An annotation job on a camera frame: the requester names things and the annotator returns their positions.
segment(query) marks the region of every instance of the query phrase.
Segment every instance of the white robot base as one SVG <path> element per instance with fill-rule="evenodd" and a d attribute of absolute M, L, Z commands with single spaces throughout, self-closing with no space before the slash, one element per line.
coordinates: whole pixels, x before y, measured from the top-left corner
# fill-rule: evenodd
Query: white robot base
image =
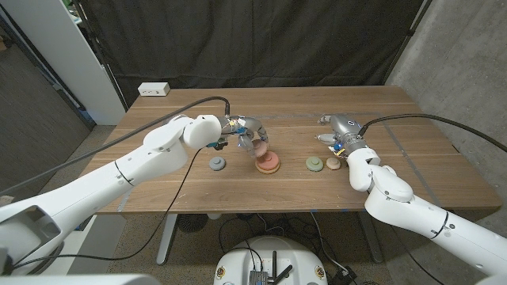
<path fill-rule="evenodd" d="M 250 252 L 248 245 L 262 259 L 262 270 L 259 256 Z M 220 259 L 213 284 L 257 285 L 269 282 L 279 285 L 327 285 L 326 273 L 320 259 L 305 246 L 291 239 L 277 236 L 253 237 L 248 240 L 248 244 L 244 241 L 234 248 Z"/>

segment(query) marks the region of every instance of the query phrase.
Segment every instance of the wooden table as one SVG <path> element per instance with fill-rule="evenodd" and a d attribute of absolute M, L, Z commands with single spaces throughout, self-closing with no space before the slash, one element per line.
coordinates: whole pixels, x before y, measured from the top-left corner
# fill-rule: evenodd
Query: wooden table
<path fill-rule="evenodd" d="M 224 96 L 231 115 L 259 119 L 269 135 L 270 150 L 281 160 L 278 172 L 259 173 L 254 160 L 230 138 L 224 150 L 204 149 L 173 205 L 173 213 L 241 213 L 293 211 L 361 211 L 365 192 L 354 191 L 348 169 L 314 173 L 305 166 L 310 156 L 323 161 L 332 154 L 317 134 L 332 132 L 317 120 L 323 114 L 347 113 L 364 124 L 379 116 L 421 112 L 396 86 L 308 87 L 259 89 L 173 89 L 167 97 L 139 97 L 109 136 L 116 139 L 129 131 L 197 99 Z M 223 115 L 223 102 L 211 101 L 185 112 Z M 140 146 L 144 131 L 97 154 L 88 173 Z M 501 205 L 497 193 L 427 119 L 391 120 L 372 125 L 365 134 L 382 164 L 392 166 L 416 195 L 447 209 L 493 209 Z M 175 173 L 144 182 L 132 193 L 118 198 L 101 213 L 163 212 L 174 197 L 189 162 Z M 222 156 L 227 166 L 213 171 L 211 158 Z"/>

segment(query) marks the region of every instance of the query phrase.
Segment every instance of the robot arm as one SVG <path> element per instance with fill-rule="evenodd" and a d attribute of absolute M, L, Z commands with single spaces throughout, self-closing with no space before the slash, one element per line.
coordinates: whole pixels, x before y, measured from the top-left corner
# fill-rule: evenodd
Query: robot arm
<path fill-rule="evenodd" d="M 431 239 L 487 275 L 507 272 L 507 239 L 414 195 L 391 167 L 379 166 L 376 152 L 357 135 L 357 122 L 346 116 L 327 117 L 320 121 L 332 124 L 331 149 L 347 159 L 352 187 L 369 190 L 364 206 L 372 217 Z M 324 138 L 329 146 L 329 137 Z"/>
<path fill-rule="evenodd" d="M 219 139 L 215 116 L 176 116 L 148 133 L 131 153 L 43 195 L 0 207 L 0 247 L 14 264 L 45 257 L 83 220 L 143 181 L 172 173 L 185 165 L 183 143 L 201 148 Z M 38 263 L 13 272 L 32 271 Z"/>

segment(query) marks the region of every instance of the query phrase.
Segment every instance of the power outlet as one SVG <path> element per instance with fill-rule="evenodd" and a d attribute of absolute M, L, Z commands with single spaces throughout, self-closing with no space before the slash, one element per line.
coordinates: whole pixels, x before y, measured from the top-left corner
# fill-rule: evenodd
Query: power outlet
<path fill-rule="evenodd" d="M 141 96 L 165 96 L 170 87 L 167 82 L 143 82 L 137 90 Z"/>

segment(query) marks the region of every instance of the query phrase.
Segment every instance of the gray fan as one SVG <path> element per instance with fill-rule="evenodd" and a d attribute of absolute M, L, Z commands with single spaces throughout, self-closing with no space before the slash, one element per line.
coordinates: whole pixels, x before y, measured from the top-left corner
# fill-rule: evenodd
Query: gray fan
<path fill-rule="evenodd" d="M 195 233 L 206 226 L 208 215 L 206 214 L 182 214 L 178 215 L 177 225 L 182 232 Z"/>

